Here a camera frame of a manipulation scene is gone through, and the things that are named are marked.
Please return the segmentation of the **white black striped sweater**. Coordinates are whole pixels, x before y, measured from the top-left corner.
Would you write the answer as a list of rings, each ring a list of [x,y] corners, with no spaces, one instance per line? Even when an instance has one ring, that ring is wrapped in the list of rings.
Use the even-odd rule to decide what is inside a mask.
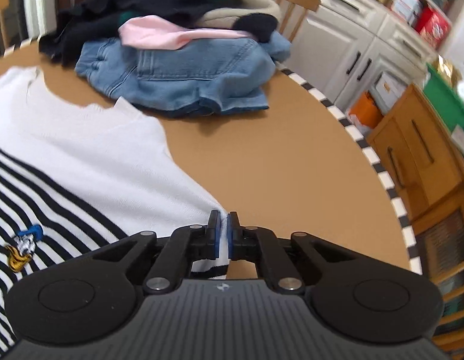
[[[219,202],[174,163],[160,121],[124,99],[77,106],[38,67],[0,76],[0,358],[20,279],[142,231],[204,223]]]

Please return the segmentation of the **wooden sideboard with drawers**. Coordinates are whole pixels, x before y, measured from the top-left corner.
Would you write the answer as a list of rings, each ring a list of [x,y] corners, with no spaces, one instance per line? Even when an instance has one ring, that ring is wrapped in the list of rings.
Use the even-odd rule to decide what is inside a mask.
[[[406,208],[422,273],[442,294],[434,342],[453,359],[464,359],[464,157],[415,85],[367,141]]]

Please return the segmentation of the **orange bag on floor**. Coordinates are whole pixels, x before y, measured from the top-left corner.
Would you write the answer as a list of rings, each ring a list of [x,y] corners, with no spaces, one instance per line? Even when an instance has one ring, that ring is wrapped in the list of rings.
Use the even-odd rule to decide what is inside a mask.
[[[348,117],[359,127],[374,129],[383,118],[369,91],[363,92],[348,111]]]

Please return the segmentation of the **green plastic bin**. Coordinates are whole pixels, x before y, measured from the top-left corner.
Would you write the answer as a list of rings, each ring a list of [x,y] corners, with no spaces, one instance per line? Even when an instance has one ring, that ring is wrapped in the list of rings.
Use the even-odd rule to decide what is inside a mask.
[[[426,66],[429,80],[423,93],[451,133],[456,126],[464,130],[464,102],[431,64],[426,63]]]

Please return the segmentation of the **white kitchen cabinet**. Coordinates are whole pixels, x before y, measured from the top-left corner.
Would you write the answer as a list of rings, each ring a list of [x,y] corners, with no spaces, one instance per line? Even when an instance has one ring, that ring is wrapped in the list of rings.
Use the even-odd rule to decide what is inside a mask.
[[[436,51],[394,12],[374,0],[320,0],[316,11],[277,0],[291,43],[292,72],[345,111],[383,72],[406,85],[425,75]]]

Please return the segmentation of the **blue denim jacket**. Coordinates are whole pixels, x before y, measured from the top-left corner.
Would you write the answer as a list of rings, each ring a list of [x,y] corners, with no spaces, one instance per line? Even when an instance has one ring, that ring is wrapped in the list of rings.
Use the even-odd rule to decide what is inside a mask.
[[[290,48],[278,32],[266,43],[199,39],[177,50],[137,50],[109,38],[85,43],[75,72],[112,100],[169,118],[226,116],[268,109],[261,87]]]

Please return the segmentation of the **pink garment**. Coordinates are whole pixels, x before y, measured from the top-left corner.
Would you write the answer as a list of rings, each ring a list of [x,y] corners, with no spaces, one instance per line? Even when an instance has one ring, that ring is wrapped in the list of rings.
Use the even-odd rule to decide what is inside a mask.
[[[183,28],[160,16],[127,20],[119,29],[120,42],[138,50],[179,50],[200,39],[239,39],[255,37],[248,32],[220,28]]]

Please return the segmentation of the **red printed tin box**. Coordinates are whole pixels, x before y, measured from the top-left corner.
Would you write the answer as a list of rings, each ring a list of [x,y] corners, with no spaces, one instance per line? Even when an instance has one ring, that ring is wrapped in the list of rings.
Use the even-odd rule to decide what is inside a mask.
[[[422,10],[415,25],[415,30],[420,37],[434,49],[439,48],[450,29],[451,24],[448,20],[431,7],[425,7]]]

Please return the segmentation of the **green navy sweater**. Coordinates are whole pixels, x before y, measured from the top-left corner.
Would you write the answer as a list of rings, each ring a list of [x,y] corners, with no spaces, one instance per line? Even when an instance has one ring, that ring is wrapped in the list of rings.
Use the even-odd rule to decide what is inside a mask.
[[[128,19],[154,15],[191,28],[214,9],[238,6],[239,0],[84,0],[58,14],[56,30],[39,39],[39,52],[67,66],[85,42],[117,37]]]

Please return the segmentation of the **white red carton box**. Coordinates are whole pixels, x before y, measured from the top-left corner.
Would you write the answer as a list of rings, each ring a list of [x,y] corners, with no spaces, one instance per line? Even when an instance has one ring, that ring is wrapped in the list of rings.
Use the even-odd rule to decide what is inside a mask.
[[[392,0],[390,8],[409,26],[414,27],[421,15],[423,5],[420,0]]]

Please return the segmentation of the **cream black knit garment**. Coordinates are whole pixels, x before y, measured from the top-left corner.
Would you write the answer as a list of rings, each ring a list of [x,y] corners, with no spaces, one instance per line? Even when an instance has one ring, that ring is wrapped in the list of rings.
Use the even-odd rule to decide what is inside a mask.
[[[235,0],[237,7],[221,7],[205,13],[198,27],[232,29],[250,33],[259,43],[267,43],[281,19],[279,5],[273,0]]]

